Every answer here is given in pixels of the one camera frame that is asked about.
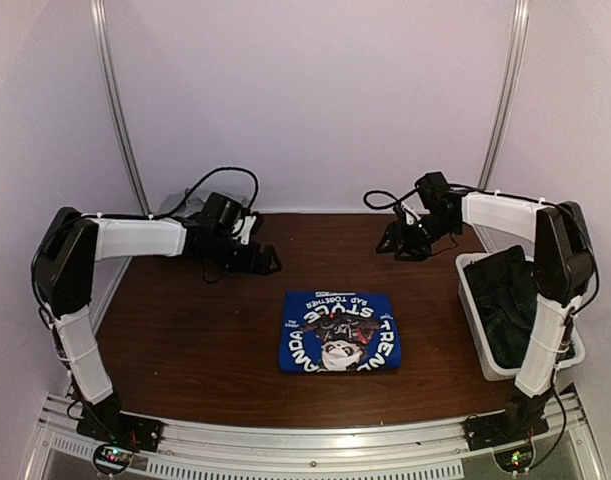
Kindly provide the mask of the blue garment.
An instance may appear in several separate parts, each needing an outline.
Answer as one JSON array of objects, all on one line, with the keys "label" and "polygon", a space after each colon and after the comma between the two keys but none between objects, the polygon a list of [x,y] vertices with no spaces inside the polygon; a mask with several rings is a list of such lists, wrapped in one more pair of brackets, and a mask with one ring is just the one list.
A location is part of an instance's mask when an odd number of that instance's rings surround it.
[{"label": "blue garment", "polygon": [[278,364],[290,374],[399,369],[402,347],[390,298],[380,293],[286,292]]}]

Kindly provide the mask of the grey polo shirt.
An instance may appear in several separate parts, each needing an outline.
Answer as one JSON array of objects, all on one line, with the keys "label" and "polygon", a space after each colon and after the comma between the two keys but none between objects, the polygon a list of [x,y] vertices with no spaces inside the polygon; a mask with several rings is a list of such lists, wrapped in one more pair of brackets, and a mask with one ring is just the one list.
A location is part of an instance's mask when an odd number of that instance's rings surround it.
[{"label": "grey polo shirt", "polygon": [[173,217],[187,218],[199,213],[207,200],[207,192],[197,190],[188,199],[185,198],[189,188],[168,195],[156,211],[157,215],[171,214]]}]

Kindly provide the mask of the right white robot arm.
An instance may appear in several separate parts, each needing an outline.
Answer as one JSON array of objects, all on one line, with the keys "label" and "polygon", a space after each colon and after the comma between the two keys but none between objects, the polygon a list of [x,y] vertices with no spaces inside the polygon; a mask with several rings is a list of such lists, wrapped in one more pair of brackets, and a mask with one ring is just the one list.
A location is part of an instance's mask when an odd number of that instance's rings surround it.
[{"label": "right white robot arm", "polygon": [[400,261],[426,260],[435,242],[461,234],[465,225],[499,230],[532,243],[535,320],[507,412],[497,423],[504,440],[520,440],[554,394],[556,372],[575,319],[595,298],[588,287],[600,285],[580,205],[454,184],[441,172],[425,174],[400,197],[385,196],[389,201],[383,207],[396,218],[376,250]]}]

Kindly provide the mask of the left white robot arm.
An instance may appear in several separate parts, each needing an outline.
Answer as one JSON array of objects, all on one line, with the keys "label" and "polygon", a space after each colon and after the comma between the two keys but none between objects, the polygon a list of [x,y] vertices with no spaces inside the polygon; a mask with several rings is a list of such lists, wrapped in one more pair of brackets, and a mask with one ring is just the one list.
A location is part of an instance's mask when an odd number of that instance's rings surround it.
[{"label": "left white robot arm", "polygon": [[39,313],[55,333],[60,361],[82,399],[98,405],[114,393],[90,320],[97,263],[122,257],[185,257],[226,273],[271,275],[282,269],[275,248],[254,241],[260,214],[216,192],[196,210],[180,203],[159,214],[83,214],[63,207],[30,267]]}]

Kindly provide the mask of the white laundry basket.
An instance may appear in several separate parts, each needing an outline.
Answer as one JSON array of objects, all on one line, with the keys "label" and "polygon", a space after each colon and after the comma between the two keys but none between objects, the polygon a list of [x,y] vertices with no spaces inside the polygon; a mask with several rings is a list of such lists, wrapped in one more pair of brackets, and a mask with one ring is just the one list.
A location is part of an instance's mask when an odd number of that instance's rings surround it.
[{"label": "white laundry basket", "polygon": [[[488,341],[482,320],[479,316],[471,288],[467,281],[464,268],[475,262],[481,261],[491,256],[489,253],[463,253],[456,257],[455,266],[459,277],[459,298],[468,320],[471,335],[476,346],[479,363],[483,376],[488,381],[502,381],[513,379],[519,372],[519,368],[503,368],[501,367],[492,354],[491,346]],[[553,300],[545,299],[544,306],[547,307],[547,313],[555,315],[555,319],[560,316],[564,320],[567,311]],[[559,366],[561,369],[568,369],[578,365],[586,358],[586,348],[583,340],[576,329],[573,327],[571,335],[571,346],[574,347],[574,355],[571,358],[561,360]]]}]

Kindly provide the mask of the black garment in basket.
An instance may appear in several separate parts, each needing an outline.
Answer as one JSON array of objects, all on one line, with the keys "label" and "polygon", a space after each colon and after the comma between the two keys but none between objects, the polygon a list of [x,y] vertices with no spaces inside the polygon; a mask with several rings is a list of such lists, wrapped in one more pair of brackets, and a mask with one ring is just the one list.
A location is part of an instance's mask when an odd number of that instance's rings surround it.
[{"label": "black garment in basket", "polygon": [[533,263],[515,245],[467,264],[464,274],[494,361],[520,367],[536,315]]}]

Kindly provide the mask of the right aluminium frame post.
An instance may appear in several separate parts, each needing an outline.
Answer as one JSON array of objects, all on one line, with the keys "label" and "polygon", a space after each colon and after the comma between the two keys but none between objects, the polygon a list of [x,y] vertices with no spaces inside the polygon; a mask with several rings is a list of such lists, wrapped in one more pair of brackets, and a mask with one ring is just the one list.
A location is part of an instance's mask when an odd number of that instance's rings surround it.
[{"label": "right aluminium frame post", "polygon": [[483,166],[478,180],[479,188],[485,189],[490,185],[509,123],[512,103],[518,85],[527,43],[530,14],[529,6],[530,2],[528,0],[516,0],[514,2],[514,12],[501,89]]}]

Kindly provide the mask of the aluminium frame post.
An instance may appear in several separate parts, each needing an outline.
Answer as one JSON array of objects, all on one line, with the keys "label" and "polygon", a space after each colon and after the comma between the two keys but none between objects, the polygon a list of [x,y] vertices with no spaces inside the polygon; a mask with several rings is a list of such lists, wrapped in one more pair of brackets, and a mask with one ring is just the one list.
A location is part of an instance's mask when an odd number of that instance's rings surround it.
[{"label": "aluminium frame post", "polygon": [[105,85],[110,116],[119,146],[119,152],[126,170],[128,183],[135,197],[139,210],[143,214],[149,214],[150,205],[135,159],[122,104],[120,87],[112,52],[109,25],[107,21],[106,2],[103,0],[91,0],[89,2],[89,6],[92,27],[99,54],[100,68]]},{"label": "aluminium frame post", "polygon": [[485,189],[490,185],[509,123],[512,103],[518,85],[527,43],[530,14],[529,6],[530,2],[528,0],[516,0],[514,2],[514,12],[501,89],[483,166],[478,180],[479,188]]}]

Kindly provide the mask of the front aluminium rail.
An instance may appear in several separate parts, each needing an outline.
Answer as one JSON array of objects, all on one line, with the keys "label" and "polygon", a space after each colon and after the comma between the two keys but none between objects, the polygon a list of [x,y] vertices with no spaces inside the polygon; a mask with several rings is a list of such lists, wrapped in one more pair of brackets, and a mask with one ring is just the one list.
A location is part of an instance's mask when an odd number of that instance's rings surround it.
[{"label": "front aluminium rail", "polygon": [[120,479],[514,479],[510,460],[535,453],[526,479],[602,479],[605,470],[578,395],[545,409],[549,429],[472,449],[464,418],[356,428],[245,428],[165,419],[154,452]]}]

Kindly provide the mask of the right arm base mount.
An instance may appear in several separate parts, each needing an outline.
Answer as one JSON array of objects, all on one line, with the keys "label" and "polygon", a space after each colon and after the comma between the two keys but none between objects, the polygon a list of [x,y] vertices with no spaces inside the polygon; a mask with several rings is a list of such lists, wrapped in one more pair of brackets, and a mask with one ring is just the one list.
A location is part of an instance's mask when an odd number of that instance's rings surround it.
[{"label": "right arm base mount", "polygon": [[544,417],[530,420],[525,426],[512,426],[505,411],[472,414],[461,425],[470,451],[527,441],[530,436],[549,431],[549,424]]}]

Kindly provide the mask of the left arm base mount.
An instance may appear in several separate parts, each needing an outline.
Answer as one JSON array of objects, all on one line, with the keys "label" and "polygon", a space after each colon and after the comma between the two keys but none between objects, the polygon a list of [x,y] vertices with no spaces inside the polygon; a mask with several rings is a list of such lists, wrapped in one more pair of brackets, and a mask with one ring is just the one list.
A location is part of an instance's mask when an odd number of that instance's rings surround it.
[{"label": "left arm base mount", "polygon": [[77,422],[76,432],[94,440],[119,445],[136,452],[158,450],[163,431],[159,420],[120,411],[86,411]]}]

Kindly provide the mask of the left aluminium frame post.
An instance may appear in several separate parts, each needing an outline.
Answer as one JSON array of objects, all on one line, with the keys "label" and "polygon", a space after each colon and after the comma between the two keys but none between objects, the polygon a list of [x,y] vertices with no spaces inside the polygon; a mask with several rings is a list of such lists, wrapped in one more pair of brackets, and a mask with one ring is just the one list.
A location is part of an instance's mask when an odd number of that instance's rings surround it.
[{"label": "left aluminium frame post", "polygon": [[92,27],[99,54],[100,68],[105,85],[110,116],[119,146],[119,152],[126,170],[128,183],[135,197],[139,210],[143,214],[149,214],[150,205],[135,159],[122,104],[120,87],[112,52],[109,25],[107,21],[106,2],[103,0],[91,0],[89,2],[89,6]]}]

